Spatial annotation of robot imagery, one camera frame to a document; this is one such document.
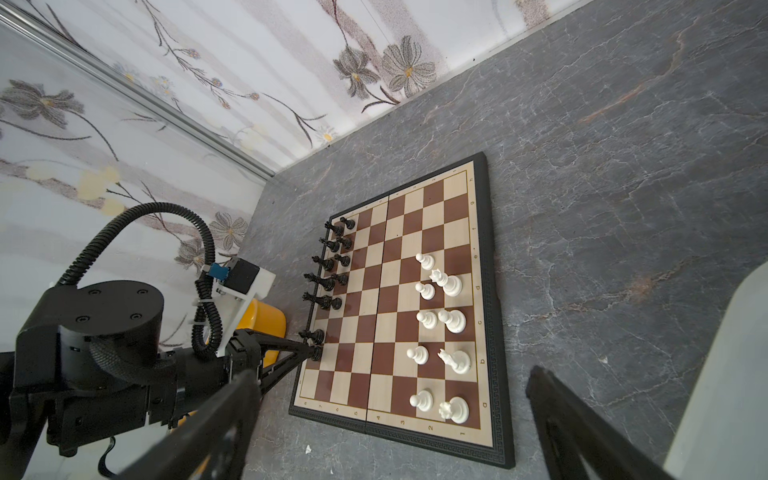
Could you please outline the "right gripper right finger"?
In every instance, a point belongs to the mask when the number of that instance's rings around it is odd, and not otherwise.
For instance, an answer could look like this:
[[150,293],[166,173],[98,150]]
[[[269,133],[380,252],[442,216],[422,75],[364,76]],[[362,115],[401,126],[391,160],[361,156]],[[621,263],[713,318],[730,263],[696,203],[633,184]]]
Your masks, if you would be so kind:
[[551,479],[587,479],[586,466],[601,479],[670,477],[553,372],[534,366],[526,396]]

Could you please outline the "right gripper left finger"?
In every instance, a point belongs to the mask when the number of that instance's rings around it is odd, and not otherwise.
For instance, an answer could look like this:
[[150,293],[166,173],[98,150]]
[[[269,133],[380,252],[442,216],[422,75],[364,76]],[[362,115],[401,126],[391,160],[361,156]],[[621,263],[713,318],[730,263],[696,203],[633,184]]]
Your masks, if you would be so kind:
[[261,405],[257,374],[246,370],[118,479],[239,479]]

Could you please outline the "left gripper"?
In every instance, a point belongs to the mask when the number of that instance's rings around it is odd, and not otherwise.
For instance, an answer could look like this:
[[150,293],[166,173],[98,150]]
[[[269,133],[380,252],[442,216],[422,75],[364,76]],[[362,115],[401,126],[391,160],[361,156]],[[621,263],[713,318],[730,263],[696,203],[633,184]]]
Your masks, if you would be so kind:
[[[287,352],[288,356],[273,365],[264,366],[267,351]],[[267,394],[285,376],[300,367],[306,360],[319,361],[323,345],[312,345],[251,329],[238,329],[230,338],[225,353],[231,360],[231,377],[246,370],[257,374],[261,395]]]

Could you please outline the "black bishop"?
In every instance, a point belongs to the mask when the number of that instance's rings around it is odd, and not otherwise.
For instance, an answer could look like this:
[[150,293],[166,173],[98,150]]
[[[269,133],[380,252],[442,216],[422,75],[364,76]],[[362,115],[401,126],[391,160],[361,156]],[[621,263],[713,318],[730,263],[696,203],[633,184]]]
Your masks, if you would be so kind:
[[302,330],[298,332],[300,338],[305,342],[312,345],[322,346],[325,340],[325,332],[322,329],[316,330]]
[[319,265],[324,271],[332,271],[335,268],[336,262],[332,258],[323,259],[320,256],[312,256],[312,261]]

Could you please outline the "yellow plastic tray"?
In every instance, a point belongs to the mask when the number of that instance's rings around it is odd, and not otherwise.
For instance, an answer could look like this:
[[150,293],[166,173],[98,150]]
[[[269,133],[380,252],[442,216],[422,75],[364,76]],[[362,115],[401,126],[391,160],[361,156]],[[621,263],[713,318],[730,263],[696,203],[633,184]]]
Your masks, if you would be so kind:
[[251,329],[284,338],[287,320],[285,314],[278,308],[254,299],[241,317],[237,329]]

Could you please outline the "brown folding chess board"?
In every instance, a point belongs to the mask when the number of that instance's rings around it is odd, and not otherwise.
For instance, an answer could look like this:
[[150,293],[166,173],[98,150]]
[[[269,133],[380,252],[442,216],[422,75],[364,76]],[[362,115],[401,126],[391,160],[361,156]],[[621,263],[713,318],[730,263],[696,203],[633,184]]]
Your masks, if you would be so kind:
[[[495,285],[494,233],[487,158],[482,153],[418,178],[402,187],[335,213],[355,221],[345,228],[351,250],[348,267],[336,265],[320,277],[347,273],[347,285],[332,291],[317,285],[312,293],[343,300],[339,310],[310,309],[307,325],[322,329],[319,361],[299,370],[289,412],[296,417],[353,430],[501,468],[515,463],[512,415],[503,339],[503,319]],[[434,269],[462,280],[457,297],[444,295],[421,268],[418,253],[435,258]],[[416,283],[432,284],[424,300]],[[438,320],[425,329],[419,311],[460,310],[465,330],[449,332]],[[429,352],[417,365],[406,350]],[[454,373],[438,357],[440,349],[461,350],[471,358],[467,374]],[[428,389],[434,403],[421,412],[411,395]],[[459,396],[469,406],[463,424],[443,420],[441,402]]]

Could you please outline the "white plastic tray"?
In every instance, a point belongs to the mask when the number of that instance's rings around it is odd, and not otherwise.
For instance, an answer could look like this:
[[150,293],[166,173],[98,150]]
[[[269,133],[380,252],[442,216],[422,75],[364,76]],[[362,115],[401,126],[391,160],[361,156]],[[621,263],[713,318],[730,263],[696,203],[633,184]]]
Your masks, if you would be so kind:
[[664,462],[675,479],[767,477],[767,266],[737,288]]

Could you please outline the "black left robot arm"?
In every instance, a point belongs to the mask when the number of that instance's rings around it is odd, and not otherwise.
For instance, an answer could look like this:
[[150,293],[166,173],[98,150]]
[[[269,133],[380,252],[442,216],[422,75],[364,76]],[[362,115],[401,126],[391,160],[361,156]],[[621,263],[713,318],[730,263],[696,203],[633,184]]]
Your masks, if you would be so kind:
[[161,352],[164,298],[131,280],[55,286],[40,298],[1,356],[1,472],[23,476],[41,438],[66,456],[148,424],[175,426],[239,373],[256,372],[267,392],[322,355],[323,331],[292,341],[250,329],[223,356],[190,348]]

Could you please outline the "black king on board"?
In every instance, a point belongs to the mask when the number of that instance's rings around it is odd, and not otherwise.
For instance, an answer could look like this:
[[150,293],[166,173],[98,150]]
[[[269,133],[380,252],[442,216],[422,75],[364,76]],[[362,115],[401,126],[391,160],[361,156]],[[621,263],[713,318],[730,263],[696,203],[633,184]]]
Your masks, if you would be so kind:
[[334,302],[334,298],[330,295],[317,296],[310,294],[309,292],[304,292],[302,294],[302,299],[318,305],[322,310],[330,310]]

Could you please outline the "black bishop on board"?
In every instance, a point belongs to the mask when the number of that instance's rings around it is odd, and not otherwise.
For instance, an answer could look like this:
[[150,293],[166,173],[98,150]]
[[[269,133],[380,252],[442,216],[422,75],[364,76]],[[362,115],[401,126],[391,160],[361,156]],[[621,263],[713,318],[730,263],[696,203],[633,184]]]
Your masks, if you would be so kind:
[[336,262],[332,258],[323,259],[320,256],[312,256],[312,261],[319,265],[324,271],[332,271],[335,268]]

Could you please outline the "black knight on board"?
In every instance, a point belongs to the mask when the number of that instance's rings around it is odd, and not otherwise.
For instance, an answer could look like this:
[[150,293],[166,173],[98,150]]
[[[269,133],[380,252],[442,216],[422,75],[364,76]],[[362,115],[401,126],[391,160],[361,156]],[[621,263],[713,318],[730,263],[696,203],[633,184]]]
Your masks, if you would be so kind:
[[341,243],[338,240],[320,238],[319,242],[331,252],[338,252],[341,248]]

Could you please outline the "black rook on board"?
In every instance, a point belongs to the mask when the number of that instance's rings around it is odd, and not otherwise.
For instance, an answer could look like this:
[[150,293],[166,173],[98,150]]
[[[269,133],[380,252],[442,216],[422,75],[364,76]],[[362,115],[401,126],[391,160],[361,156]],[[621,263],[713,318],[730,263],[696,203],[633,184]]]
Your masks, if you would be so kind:
[[343,225],[336,225],[330,221],[326,221],[324,227],[336,237],[343,237],[345,234],[345,227]]

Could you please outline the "white pawn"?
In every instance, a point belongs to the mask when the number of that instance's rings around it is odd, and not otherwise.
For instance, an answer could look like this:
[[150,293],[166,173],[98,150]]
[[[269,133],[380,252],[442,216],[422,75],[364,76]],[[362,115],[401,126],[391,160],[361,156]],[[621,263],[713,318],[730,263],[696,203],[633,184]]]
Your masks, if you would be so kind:
[[431,271],[435,266],[435,258],[431,254],[418,253],[415,259],[419,262],[422,269]]
[[428,330],[434,329],[438,324],[438,317],[433,311],[419,311],[417,321]]
[[409,403],[412,407],[421,412],[428,412],[433,406],[434,397],[428,389],[423,389],[418,393],[411,395]]
[[413,360],[417,365],[425,365],[429,358],[428,350],[422,345],[418,345],[414,348],[407,349],[406,355],[410,360]]
[[435,296],[436,290],[432,284],[416,283],[414,287],[424,300],[432,300]]

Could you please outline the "white knight piece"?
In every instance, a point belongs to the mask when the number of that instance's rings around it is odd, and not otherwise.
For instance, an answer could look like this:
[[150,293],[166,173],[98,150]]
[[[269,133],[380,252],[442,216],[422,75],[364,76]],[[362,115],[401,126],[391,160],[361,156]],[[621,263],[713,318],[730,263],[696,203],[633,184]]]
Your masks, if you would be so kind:
[[440,349],[438,357],[458,375],[467,374],[471,369],[471,358],[464,351],[447,352],[445,349]]

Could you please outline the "white king piece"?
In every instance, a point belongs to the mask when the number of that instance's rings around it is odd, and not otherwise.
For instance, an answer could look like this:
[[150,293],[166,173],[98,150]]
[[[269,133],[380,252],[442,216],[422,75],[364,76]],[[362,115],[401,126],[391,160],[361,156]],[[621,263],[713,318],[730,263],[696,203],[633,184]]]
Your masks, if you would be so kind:
[[459,277],[448,275],[439,269],[431,271],[430,279],[443,289],[445,296],[457,297],[463,290],[463,283]]

